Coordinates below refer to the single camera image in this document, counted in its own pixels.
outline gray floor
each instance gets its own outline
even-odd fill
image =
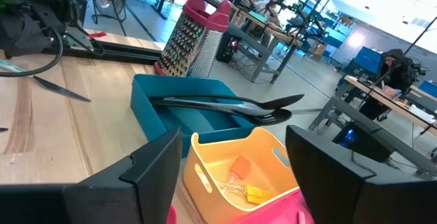
[[[169,39],[181,9],[177,7],[165,7],[170,13],[170,18],[163,20],[150,6],[154,1],[147,0],[147,2],[149,4],[129,1],[128,6],[138,16],[142,24],[147,27],[152,38],[159,42],[166,42]],[[90,4],[85,20],[86,28],[120,35],[123,34],[117,21],[100,18],[99,24],[95,25],[91,21],[92,14],[92,5]],[[130,12],[128,12],[128,19],[124,22],[124,26],[128,36],[151,40],[151,37],[140,27]],[[278,64],[277,60],[274,59],[269,62],[273,66]],[[260,102],[293,94],[305,94],[305,97],[300,102],[290,106],[290,110],[294,110],[322,108],[328,98],[333,95],[340,75],[334,71],[332,66],[296,54],[292,57],[287,68],[274,85],[266,83],[266,81],[270,79],[269,74],[261,74],[257,80],[257,82],[260,83],[250,83],[240,72],[231,68],[228,64],[217,61],[214,63],[210,78],[222,80],[239,96],[252,98]],[[357,106],[358,101],[354,101],[352,104]],[[295,115],[286,124],[267,126],[266,128],[284,142],[285,128],[287,125],[293,124],[302,128],[308,128],[316,115],[317,113]],[[417,126],[414,127],[409,120],[395,112],[390,113],[389,118],[381,122],[380,125],[410,146],[412,146],[413,138],[421,132],[421,128]],[[321,136],[326,137],[327,141],[330,141],[339,132],[339,129],[333,125],[329,127],[321,125],[319,129],[317,129],[317,132]],[[431,150],[437,147],[437,140],[434,136],[427,133],[414,140],[414,147],[418,152],[429,157]],[[399,154],[392,155],[392,158],[403,164],[411,165]],[[395,164],[408,173],[415,171],[412,167],[399,163]]]

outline box grater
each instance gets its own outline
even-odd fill
[[[207,13],[206,3],[216,11]],[[188,0],[160,60],[154,64],[155,73],[208,78],[230,12],[229,1]]]

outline yellow basket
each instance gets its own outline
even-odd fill
[[[298,184],[292,169],[281,162],[275,151],[287,158],[285,147],[263,128],[254,128],[245,139],[205,144],[200,144],[199,135],[194,133],[186,159],[184,183],[203,219],[209,224],[235,223],[244,215],[296,190]],[[250,160],[251,172],[233,185],[250,184],[270,191],[274,196],[272,199],[256,206],[241,194],[224,196],[219,190],[216,181],[227,181],[229,170],[239,156]]]

